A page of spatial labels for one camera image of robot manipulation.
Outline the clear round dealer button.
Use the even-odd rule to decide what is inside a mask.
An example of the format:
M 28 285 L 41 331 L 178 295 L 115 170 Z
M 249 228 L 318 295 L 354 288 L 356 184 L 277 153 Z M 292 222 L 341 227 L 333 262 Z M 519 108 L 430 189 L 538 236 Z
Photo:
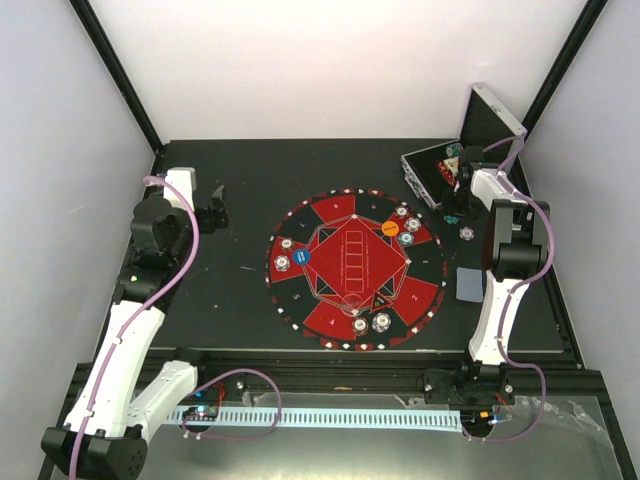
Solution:
M 357 317 L 362 310 L 364 299 L 356 293 L 348 293 L 342 298 L 342 311 L 350 316 Z

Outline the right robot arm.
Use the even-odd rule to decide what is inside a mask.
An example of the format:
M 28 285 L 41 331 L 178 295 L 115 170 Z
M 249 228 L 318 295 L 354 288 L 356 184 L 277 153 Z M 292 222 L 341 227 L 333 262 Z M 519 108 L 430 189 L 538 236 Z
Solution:
M 456 374 L 454 388 L 464 402 L 480 403 L 502 392 L 509 367 L 532 370 L 546 385 L 542 369 L 511 359 L 508 346 L 524 294 L 551 268 L 555 240 L 549 204 L 523 194 L 504 171 L 476 164 L 461 168 L 454 198 L 471 196 L 488 211 L 481 249 L 486 289 L 468 359 Z

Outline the grey white chip stack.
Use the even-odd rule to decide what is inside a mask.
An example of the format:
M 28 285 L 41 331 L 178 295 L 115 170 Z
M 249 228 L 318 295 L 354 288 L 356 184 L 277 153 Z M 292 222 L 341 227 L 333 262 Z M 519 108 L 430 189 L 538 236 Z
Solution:
M 475 233 L 474 231 L 469 228 L 469 227 L 463 227 L 460 229 L 459 235 L 462 239 L 466 240 L 466 241 L 470 241 L 474 238 Z

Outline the black triangular marker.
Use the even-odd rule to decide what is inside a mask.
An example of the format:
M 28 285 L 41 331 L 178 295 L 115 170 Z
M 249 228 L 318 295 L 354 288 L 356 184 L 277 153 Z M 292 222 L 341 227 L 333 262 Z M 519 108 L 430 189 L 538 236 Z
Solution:
M 375 291 L 372 295 L 372 302 L 370 306 L 371 312 L 378 312 L 380 310 L 384 310 L 386 308 L 390 308 L 393 302 L 390 298 L 383 295 L 379 291 Z

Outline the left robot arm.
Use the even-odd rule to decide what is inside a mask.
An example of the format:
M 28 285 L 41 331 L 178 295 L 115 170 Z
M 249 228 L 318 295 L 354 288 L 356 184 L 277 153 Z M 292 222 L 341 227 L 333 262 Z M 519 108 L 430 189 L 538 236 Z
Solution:
M 62 426 L 46 429 L 41 448 L 71 479 L 136 479 L 158 428 L 188 394 L 207 397 L 213 372 L 170 360 L 142 392 L 135 391 L 149 347 L 182 278 L 195 260 L 202 234 L 227 227 L 225 189 L 204 208 L 191 204 L 193 186 L 148 178 L 158 192 L 139 202 L 107 331 L 87 382 Z

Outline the brown chip stack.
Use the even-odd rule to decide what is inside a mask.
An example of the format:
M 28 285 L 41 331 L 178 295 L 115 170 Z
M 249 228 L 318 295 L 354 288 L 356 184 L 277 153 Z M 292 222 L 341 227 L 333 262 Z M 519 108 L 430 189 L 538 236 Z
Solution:
M 294 248 L 294 242 L 290 238 L 284 238 L 280 242 L 280 247 L 285 252 L 290 252 Z
M 398 206 L 395 209 L 395 215 L 400 219 L 406 218 L 408 214 L 409 214 L 409 210 L 405 206 Z

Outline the blue small blind button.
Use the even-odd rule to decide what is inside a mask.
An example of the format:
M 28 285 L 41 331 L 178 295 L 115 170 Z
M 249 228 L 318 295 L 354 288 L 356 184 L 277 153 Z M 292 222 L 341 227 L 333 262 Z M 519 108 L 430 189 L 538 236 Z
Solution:
M 306 248 L 296 249 L 292 253 L 292 261 L 296 265 L 300 265 L 300 266 L 307 265 L 311 261 L 311 253 Z

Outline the blue card deck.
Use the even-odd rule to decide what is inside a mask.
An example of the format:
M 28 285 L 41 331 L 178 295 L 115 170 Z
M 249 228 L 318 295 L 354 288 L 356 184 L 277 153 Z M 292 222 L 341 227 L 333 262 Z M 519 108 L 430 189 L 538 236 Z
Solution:
M 483 302 L 484 272 L 482 270 L 466 267 L 456 269 L 456 299 L 470 303 Z

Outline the orange big blind button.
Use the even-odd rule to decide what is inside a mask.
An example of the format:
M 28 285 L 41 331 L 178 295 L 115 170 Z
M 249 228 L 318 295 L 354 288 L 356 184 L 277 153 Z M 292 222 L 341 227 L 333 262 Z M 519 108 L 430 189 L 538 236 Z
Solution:
M 381 226 L 381 232 L 388 237 L 398 235 L 399 231 L 399 225 L 395 221 L 385 221 Z

